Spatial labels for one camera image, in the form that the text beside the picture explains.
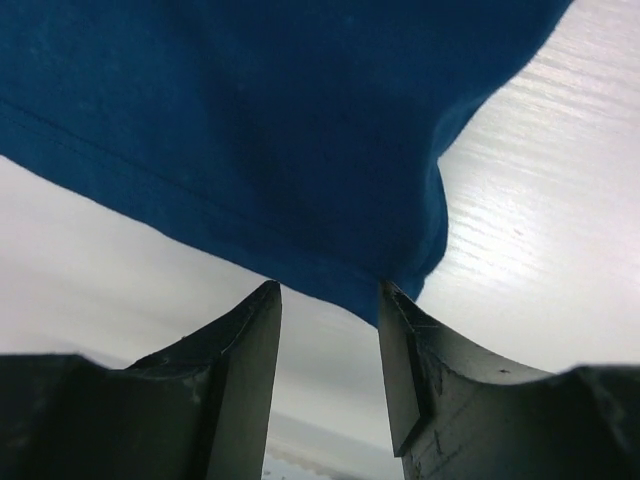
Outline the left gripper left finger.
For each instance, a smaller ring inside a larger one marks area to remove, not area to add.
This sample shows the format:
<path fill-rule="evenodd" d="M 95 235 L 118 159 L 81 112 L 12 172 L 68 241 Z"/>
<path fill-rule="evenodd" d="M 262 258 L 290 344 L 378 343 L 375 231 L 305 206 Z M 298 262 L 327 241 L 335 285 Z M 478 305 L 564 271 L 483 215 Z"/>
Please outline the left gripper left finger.
<path fill-rule="evenodd" d="M 124 369 L 1 359 L 5 479 L 257 479 L 281 330 L 278 283 Z"/>

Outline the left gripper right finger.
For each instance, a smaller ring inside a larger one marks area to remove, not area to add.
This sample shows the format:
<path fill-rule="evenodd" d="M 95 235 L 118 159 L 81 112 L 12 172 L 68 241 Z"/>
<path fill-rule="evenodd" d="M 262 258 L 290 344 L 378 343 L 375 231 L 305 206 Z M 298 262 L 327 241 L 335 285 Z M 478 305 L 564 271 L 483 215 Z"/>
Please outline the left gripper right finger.
<path fill-rule="evenodd" d="M 635 479 L 639 369 L 559 374 L 474 343 L 380 288 L 379 324 L 394 455 L 408 479 Z"/>

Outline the dark blue t shirt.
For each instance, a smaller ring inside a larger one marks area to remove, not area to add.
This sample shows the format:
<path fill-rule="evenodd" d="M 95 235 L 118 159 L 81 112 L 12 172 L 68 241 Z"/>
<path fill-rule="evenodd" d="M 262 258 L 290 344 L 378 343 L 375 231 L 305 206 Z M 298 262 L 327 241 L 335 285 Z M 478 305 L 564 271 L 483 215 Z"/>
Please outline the dark blue t shirt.
<path fill-rule="evenodd" d="M 1 152 L 377 321 L 444 256 L 439 158 L 565 1 L 5 1 Z"/>

